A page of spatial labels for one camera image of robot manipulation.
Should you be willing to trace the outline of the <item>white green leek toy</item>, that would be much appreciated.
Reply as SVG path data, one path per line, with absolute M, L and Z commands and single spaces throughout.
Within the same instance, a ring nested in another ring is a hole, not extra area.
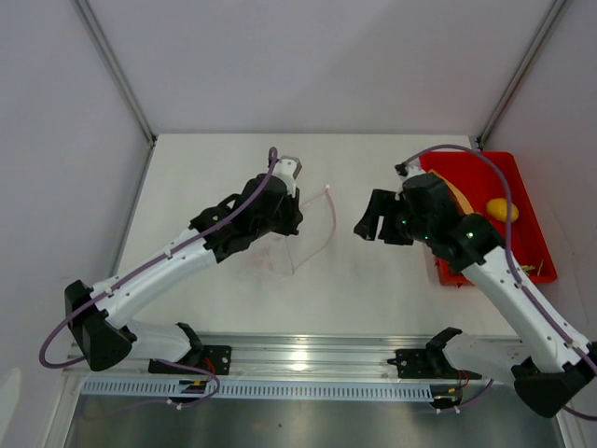
M 522 271 L 528 276 L 540 276 L 544 266 L 544 260 L 542 259 L 538 265 L 521 265 Z

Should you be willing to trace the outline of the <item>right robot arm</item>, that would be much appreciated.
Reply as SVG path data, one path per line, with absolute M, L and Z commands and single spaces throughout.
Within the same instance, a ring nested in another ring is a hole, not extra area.
M 436 376 L 456 370 L 491 378 L 513 387 L 528 408 L 546 418 L 595 378 L 595 343 L 565 323 L 499 231 L 484 216 L 464 213 L 440 177 L 409 175 L 399 192 L 373 190 L 354 233 L 388 245 L 426 245 L 490 300 L 523 345 L 516 355 L 460 329 L 444 329 L 426 346 L 425 363 Z

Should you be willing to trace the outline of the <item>papaya slice toy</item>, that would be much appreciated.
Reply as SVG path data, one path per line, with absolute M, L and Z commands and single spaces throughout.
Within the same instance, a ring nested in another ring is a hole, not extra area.
M 473 206 L 471 205 L 470 201 L 455 185 L 452 184 L 451 181 L 449 181 L 447 178 L 445 178 L 443 175 L 441 175 L 436 170 L 431 169 L 430 173 L 437 176 L 439 179 L 441 179 L 447 185 L 447 187 L 451 191 L 452 195 L 454 196 L 459 209 L 464 214 L 466 214 L 466 215 L 475 214 L 475 210 L 474 210 Z

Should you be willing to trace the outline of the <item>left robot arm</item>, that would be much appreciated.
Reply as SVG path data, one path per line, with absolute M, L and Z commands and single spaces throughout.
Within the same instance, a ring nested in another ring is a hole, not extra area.
M 180 281 L 243 252 L 269 233 L 296 235 L 303 216 L 292 175 L 258 175 L 239 194 L 205 209 L 159 253 L 128 273 L 64 291 L 68 328 L 92 371 L 127 358 L 146 359 L 152 373 L 194 372 L 204 346 L 192 327 L 145 324 L 135 316 Z

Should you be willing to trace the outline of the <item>clear zip top bag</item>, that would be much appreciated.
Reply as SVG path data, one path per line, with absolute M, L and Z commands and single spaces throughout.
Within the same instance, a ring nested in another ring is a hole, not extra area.
M 273 281 L 295 274 L 304 264 L 326 249 L 336 228 L 337 214 L 330 186 L 302 200 L 303 221 L 298 235 L 269 233 L 230 260 L 229 272 L 239 280 Z

